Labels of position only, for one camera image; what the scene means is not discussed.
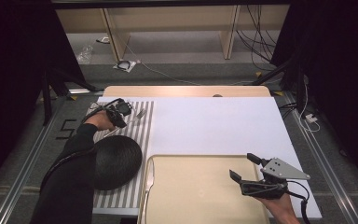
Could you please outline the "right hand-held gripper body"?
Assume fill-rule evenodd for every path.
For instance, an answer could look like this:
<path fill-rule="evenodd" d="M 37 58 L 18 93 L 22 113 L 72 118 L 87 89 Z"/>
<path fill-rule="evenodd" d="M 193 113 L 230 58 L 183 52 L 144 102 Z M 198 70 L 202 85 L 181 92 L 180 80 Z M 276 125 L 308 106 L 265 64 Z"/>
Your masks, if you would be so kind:
<path fill-rule="evenodd" d="M 268 200 L 280 199 L 284 193 L 289 192 L 288 179 L 310 179 L 310 175 L 279 158 L 272 158 L 267 165 L 261 166 L 264 176 L 262 180 L 241 180 L 239 186 L 243 195 Z"/>

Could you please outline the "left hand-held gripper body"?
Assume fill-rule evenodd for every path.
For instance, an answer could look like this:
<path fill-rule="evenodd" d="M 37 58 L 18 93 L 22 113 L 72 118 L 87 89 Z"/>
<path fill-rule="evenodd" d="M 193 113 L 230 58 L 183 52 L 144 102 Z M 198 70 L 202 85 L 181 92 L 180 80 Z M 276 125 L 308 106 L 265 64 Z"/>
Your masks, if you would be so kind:
<path fill-rule="evenodd" d="M 131 114 L 132 106 L 123 99 L 118 98 L 105 106 L 106 114 L 113 124 L 117 124 L 119 119 L 124 119 Z"/>

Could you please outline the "silver fork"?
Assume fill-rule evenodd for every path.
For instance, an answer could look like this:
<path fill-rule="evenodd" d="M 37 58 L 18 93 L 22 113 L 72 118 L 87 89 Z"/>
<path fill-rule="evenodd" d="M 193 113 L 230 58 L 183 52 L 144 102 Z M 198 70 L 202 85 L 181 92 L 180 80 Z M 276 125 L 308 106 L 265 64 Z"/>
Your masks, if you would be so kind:
<path fill-rule="evenodd" d="M 140 120 L 140 119 L 145 115 L 145 113 L 146 113 L 146 110 L 145 110 L 144 108 L 141 109 L 141 111 L 140 111 L 133 119 L 131 119 L 131 120 L 127 123 L 127 125 L 129 126 L 131 123 Z M 121 129 L 113 130 L 112 132 L 105 134 L 105 135 L 103 136 L 103 138 L 108 137 L 108 136 L 111 136 L 113 133 L 115 133 L 115 132 L 117 132 L 117 131 L 119 131 L 119 130 L 121 130 Z"/>

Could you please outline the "beige plastic tray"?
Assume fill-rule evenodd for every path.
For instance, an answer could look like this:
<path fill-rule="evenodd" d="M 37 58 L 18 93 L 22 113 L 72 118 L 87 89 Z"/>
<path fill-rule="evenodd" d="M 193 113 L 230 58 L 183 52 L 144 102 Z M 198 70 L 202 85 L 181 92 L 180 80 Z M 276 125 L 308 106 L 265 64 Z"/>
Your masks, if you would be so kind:
<path fill-rule="evenodd" d="M 154 185 L 146 224 L 269 224 L 257 200 L 241 194 L 232 170 L 257 180 L 255 165 L 244 156 L 154 155 Z"/>

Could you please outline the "black round plate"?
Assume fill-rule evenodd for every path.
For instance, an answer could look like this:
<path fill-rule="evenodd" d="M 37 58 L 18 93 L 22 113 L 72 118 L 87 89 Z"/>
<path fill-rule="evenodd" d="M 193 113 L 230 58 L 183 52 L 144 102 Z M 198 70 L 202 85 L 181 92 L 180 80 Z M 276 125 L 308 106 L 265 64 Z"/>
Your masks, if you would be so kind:
<path fill-rule="evenodd" d="M 94 188 L 118 189 L 130 182 L 143 162 L 140 146 L 124 135 L 108 136 L 95 144 L 97 149 Z"/>

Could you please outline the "silver knife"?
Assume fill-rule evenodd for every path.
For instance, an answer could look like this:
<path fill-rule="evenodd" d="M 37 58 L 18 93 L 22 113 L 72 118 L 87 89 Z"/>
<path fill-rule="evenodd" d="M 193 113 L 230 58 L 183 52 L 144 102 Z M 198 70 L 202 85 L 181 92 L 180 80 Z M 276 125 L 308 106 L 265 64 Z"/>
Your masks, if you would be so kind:
<path fill-rule="evenodd" d="M 154 185 L 154 173 L 155 173 L 154 161 L 152 159 L 149 159 L 146 168 L 145 194 L 142 203 L 142 210 L 140 213 L 139 224 L 146 224 L 146 207 L 147 207 L 149 192 Z"/>

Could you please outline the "person's left hand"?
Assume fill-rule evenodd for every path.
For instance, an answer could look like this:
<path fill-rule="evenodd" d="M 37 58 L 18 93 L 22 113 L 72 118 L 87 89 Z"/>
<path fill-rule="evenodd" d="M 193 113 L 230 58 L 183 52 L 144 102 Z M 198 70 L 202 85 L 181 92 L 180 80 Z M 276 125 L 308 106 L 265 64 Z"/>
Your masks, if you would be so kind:
<path fill-rule="evenodd" d="M 110 121 L 105 111 L 100 111 L 85 120 L 87 124 L 92 124 L 97 127 L 99 131 L 109 130 L 113 131 L 116 126 Z"/>

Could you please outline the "person's right hand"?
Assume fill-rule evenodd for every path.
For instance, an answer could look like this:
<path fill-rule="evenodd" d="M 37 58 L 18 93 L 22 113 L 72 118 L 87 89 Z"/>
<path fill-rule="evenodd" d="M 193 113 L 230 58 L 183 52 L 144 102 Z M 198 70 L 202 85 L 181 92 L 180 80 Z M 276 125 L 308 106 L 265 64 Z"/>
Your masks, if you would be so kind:
<path fill-rule="evenodd" d="M 286 193 L 284 193 L 280 199 L 268 200 L 258 198 L 258 201 L 264 204 L 270 213 L 276 218 L 284 218 L 295 215 L 291 198 Z"/>

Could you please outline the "grey striped placemat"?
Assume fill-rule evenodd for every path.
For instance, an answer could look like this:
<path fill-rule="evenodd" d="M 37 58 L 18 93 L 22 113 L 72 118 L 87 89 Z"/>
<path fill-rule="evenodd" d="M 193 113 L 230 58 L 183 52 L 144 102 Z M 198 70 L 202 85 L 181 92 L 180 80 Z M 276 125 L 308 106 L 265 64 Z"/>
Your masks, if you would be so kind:
<path fill-rule="evenodd" d="M 127 126 L 94 134 L 97 147 L 95 209 L 137 208 L 142 196 L 145 159 L 151 136 L 154 101 L 131 103 L 134 111 L 124 118 Z"/>

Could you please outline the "plastic bag with black item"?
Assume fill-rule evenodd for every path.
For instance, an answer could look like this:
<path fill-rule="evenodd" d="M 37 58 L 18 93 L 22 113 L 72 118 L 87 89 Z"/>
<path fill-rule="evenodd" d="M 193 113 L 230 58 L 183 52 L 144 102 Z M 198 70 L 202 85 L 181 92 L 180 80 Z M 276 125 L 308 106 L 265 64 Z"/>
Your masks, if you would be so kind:
<path fill-rule="evenodd" d="M 114 68 L 129 73 L 135 65 L 136 62 L 123 60 L 114 65 Z"/>

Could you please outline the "white board sheet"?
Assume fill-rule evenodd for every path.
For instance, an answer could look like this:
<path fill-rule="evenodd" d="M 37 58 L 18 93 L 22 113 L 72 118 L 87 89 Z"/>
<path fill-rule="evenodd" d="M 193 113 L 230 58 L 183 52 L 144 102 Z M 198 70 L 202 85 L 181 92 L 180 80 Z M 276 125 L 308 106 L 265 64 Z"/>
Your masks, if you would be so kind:
<path fill-rule="evenodd" d="M 154 101 L 146 161 L 154 155 L 279 158 L 300 165 L 271 97 L 133 97 Z"/>

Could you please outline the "clear crumpled plastic bag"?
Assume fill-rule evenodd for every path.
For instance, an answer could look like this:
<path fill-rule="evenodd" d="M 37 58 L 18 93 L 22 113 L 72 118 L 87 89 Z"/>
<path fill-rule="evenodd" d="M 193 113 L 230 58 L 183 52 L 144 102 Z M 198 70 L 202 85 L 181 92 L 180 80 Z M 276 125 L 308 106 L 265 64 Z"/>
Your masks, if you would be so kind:
<path fill-rule="evenodd" d="M 76 60 L 79 64 L 90 64 L 92 58 L 92 45 L 86 45 L 82 50 L 76 55 Z"/>

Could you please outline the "black metal stand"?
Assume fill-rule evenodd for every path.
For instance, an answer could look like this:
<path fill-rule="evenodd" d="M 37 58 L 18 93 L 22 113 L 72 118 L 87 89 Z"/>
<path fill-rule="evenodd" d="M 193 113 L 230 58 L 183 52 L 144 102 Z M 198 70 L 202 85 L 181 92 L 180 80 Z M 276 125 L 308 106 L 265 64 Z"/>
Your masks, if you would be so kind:
<path fill-rule="evenodd" d="M 304 102 L 306 87 L 304 84 L 304 75 L 301 72 L 299 59 L 290 59 L 287 62 L 276 67 L 274 70 L 268 72 L 266 75 L 258 78 L 252 82 L 253 86 L 259 86 L 269 79 L 276 77 L 283 73 L 280 86 L 284 91 L 296 91 L 296 110 L 298 113 L 302 112 L 306 106 Z"/>
<path fill-rule="evenodd" d="M 103 89 L 90 85 L 85 80 L 72 76 L 59 68 L 48 67 L 41 77 L 41 90 L 45 112 L 45 125 L 47 125 L 52 118 L 50 88 L 52 88 L 58 96 L 68 96 L 70 94 L 70 91 L 66 86 L 66 82 L 75 83 L 76 85 L 83 87 L 90 92 L 103 91 Z"/>

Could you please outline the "light wooden shelf unit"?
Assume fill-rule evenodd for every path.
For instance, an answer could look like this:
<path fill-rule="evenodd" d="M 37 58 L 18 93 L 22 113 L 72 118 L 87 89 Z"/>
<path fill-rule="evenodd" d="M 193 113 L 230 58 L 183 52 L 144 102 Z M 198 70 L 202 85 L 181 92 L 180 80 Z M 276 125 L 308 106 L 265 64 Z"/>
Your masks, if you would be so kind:
<path fill-rule="evenodd" d="M 223 57 L 228 60 L 237 30 L 252 30 L 261 12 L 263 30 L 280 30 L 286 18 L 287 5 L 236 5 L 216 7 L 124 7 L 59 9 L 58 17 L 67 34 L 107 33 L 111 39 L 113 59 L 124 56 L 134 32 L 216 31 Z"/>

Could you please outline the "aluminium floor rail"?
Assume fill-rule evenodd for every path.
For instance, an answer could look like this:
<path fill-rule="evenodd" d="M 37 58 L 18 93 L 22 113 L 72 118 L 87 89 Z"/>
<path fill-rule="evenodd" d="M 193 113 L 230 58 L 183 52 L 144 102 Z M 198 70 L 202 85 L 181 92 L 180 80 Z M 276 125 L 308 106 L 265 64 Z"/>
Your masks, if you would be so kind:
<path fill-rule="evenodd" d="M 59 111 L 65 102 L 65 97 L 58 97 L 54 102 L 50 102 L 53 106 L 52 114 L 48 120 L 36 132 L 37 137 L 30 147 L 27 147 L 26 158 L 20 163 L 20 170 L 15 175 L 14 182 L 8 187 L 0 185 L 0 194 L 5 198 L 0 205 L 0 224 L 7 224 L 21 193 L 33 171 L 37 160 L 40 156 L 42 147 L 45 145 L 49 132 L 58 116 Z"/>
<path fill-rule="evenodd" d="M 321 173 L 324 176 L 327 186 L 330 188 L 332 195 L 334 196 L 339 209 L 345 217 L 348 224 L 358 224 L 358 211 L 349 195 L 345 190 L 343 184 L 338 180 L 336 172 L 333 170 L 333 166 L 325 156 L 323 149 L 318 142 L 315 134 L 321 133 L 321 125 L 319 121 L 308 123 L 304 116 L 305 109 L 301 108 L 299 112 L 294 113 L 296 124 L 299 130 L 305 137 L 305 140 L 310 148 L 310 153 L 315 159 Z"/>

